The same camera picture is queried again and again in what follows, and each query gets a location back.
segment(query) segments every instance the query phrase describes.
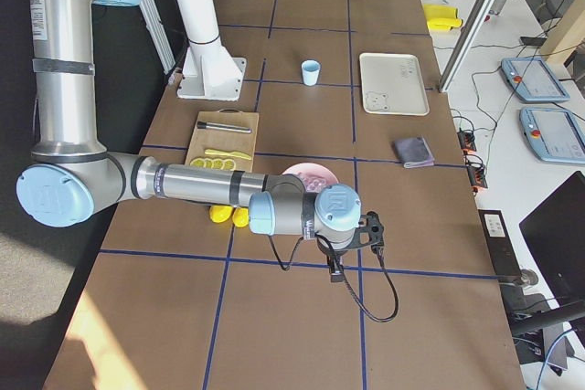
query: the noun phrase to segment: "lemon slice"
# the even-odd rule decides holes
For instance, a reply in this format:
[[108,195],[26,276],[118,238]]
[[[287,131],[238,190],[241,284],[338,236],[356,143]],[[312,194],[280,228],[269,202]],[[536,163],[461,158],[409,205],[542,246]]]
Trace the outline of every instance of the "lemon slice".
[[223,160],[222,159],[211,159],[213,161],[213,164],[211,165],[211,167],[213,169],[222,169],[223,168]]
[[196,166],[197,168],[205,167],[205,159],[203,157],[196,157],[190,163],[191,166]]
[[221,169],[224,169],[226,171],[232,171],[236,169],[236,162],[234,161],[234,159],[224,159],[223,167]]

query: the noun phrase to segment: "white desk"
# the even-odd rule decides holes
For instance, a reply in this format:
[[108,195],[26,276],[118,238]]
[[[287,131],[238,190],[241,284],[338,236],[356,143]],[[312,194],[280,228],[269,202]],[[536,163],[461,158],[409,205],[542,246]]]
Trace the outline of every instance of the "white desk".
[[[463,21],[468,18],[475,2],[475,0],[421,1],[423,3],[456,6],[459,9],[459,17]],[[508,0],[500,16],[492,16],[489,21],[482,25],[479,36],[473,42],[473,46],[500,45],[514,47],[520,45],[520,36],[535,37],[540,35],[541,32],[542,28],[534,18],[525,0]],[[459,35],[459,30],[443,33],[431,32],[441,72],[447,64]],[[449,102],[451,108],[460,111],[462,116],[470,119],[476,129],[480,127],[492,129],[494,128],[494,122],[477,108],[472,74],[474,72],[496,70],[500,66],[502,58],[516,57],[520,53],[520,49],[521,47],[472,48],[463,62],[462,68],[457,72],[448,90]],[[522,56],[532,56],[534,54],[535,49],[531,47],[524,49],[521,53]],[[564,66],[551,67],[560,79],[569,78],[569,73]],[[489,189],[477,195],[475,198],[477,207],[502,211],[520,267],[533,269],[542,279],[542,275],[520,233],[519,223],[571,174],[577,170],[585,172],[585,166],[549,164],[538,160],[527,146],[518,119],[519,110],[526,104],[523,104],[514,96],[506,105],[512,90],[505,82],[501,72],[496,72],[492,75],[476,75],[475,82],[479,91],[482,109],[496,120],[501,116],[490,148],[487,170]],[[563,106],[585,117],[585,100],[575,84],[572,81],[565,81],[563,85],[571,96],[570,101],[564,103]],[[456,126],[461,124],[463,129],[471,128],[467,121],[454,121]],[[581,129],[585,130],[585,122],[579,121],[579,124]],[[492,132],[488,131],[475,133],[478,155],[484,161],[487,160],[487,150],[492,135]],[[532,292],[540,292],[547,298],[553,297],[543,280],[536,287],[526,291],[526,293]],[[577,356],[583,357],[585,351],[577,337],[571,334],[569,340],[575,347]],[[527,384],[536,384],[539,368],[540,364],[523,366]],[[573,360],[569,361],[569,370],[562,377],[558,378],[552,373],[547,373],[541,384],[541,389],[580,388],[583,382],[585,382],[585,364],[580,364]]]

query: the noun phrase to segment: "robotic arm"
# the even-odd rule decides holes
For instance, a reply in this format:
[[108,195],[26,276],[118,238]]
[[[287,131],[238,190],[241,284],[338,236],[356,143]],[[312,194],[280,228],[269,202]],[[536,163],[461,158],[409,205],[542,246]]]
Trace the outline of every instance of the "robotic arm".
[[[357,193],[344,184],[317,195],[306,193],[292,175],[215,171],[107,152],[96,134],[92,2],[138,5],[140,0],[30,0],[41,139],[32,150],[36,164],[20,175],[16,191],[32,217],[66,227],[119,201],[151,196],[249,206],[254,233],[324,237],[327,246],[321,243],[321,248],[332,276],[340,269],[335,264],[339,254],[383,245],[378,216],[362,216]],[[211,26],[204,28],[217,36],[206,40],[204,33],[201,38],[220,45],[212,4],[211,12]],[[197,40],[191,33],[197,31],[190,31],[191,26],[187,33],[193,46]],[[194,48],[203,53],[196,52],[193,62],[203,60],[208,67],[214,56],[205,61],[209,46],[204,46]],[[204,77],[211,86],[223,80],[209,69]]]

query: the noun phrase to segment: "table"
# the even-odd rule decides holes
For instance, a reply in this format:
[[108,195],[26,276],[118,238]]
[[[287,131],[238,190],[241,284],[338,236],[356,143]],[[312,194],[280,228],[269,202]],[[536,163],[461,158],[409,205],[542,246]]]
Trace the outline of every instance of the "table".
[[[475,0],[422,1],[456,6],[459,9],[460,18],[465,20]],[[451,108],[470,119],[475,128],[492,129],[494,122],[477,108],[472,74],[496,70],[502,58],[516,57],[518,54],[524,57],[534,55],[536,53],[534,48],[518,47],[519,38],[540,36],[542,31],[542,27],[534,18],[525,0],[508,0],[500,16],[491,16],[490,20],[483,24],[477,39],[473,42],[473,48],[455,76],[448,90]],[[455,45],[459,34],[459,31],[431,33],[441,71],[447,64],[452,53],[451,48]],[[570,78],[564,66],[550,66],[558,78]],[[482,131],[475,134],[478,155],[487,161],[489,151],[487,170],[489,188],[481,191],[475,198],[475,202],[480,209],[502,211],[520,267],[534,270],[539,278],[543,279],[522,237],[519,223],[571,174],[578,170],[585,171],[585,166],[552,164],[538,160],[529,150],[520,131],[518,113],[526,104],[516,96],[510,99],[511,89],[499,72],[491,75],[477,75],[475,79],[481,108],[494,119],[500,118],[493,140],[491,132]],[[563,86],[569,92],[571,99],[562,105],[579,115],[585,114],[585,100],[575,83],[565,81]],[[554,108],[552,104],[538,104],[538,106]],[[584,122],[579,121],[579,124],[581,129],[585,129]],[[457,119],[455,119],[455,125],[463,129],[471,128],[468,122]],[[548,285],[542,280],[535,287],[526,290],[526,294],[537,292],[547,298],[553,297]],[[583,346],[577,337],[571,334],[569,339],[572,346],[577,349],[577,355],[582,356]],[[536,381],[534,375],[540,364],[537,368],[534,365],[524,367],[527,383],[530,383],[533,378],[534,382]],[[575,381],[573,381],[574,376],[569,378],[564,376],[562,380],[557,379],[557,381],[555,381],[557,377],[554,376],[550,383],[558,385],[558,383],[583,382],[585,371],[580,369],[582,366],[573,362],[569,365],[568,374],[576,374],[578,378],[575,378]]]
[[[447,96],[435,88],[420,0],[215,3],[224,45],[248,58],[241,97],[229,106],[261,115],[254,171],[311,161],[354,186],[386,227],[399,316],[365,318],[343,285],[329,283],[315,245],[303,245],[282,273],[264,237],[211,224],[205,206],[122,203],[47,389],[523,389]],[[365,51],[416,55],[430,114],[366,114],[356,63]],[[311,88],[298,69],[306,58],[323,66]],[[176,86],[141,151],[170,163],[184,161],[197,113],[225,107],[179,100]],[[398,162],[391,141],[413,135],[428,138],[436,166]],[[276,242],[286,254],[294,240]],[[388,312],[371,252],[348,254],[345,264],[371,310]]]

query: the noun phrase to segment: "metal base plate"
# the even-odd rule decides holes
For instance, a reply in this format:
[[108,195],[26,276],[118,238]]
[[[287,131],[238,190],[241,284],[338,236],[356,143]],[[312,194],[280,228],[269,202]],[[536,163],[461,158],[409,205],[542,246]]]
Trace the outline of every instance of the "metal base plate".
[[[236,66],[238,66],[238,69],[241,71],[243,77],[244,73],[246,72],[246,59],[235,57],[232,59],[236,63]],[[206,95],[205,89],[203,87],[202,75],[185,75],[176,94],[179,98],[188,100],[238,100],[239,93],[241,92],[241,86],[241,79],[229,80],[215,88],[211,88],[209,94]]]

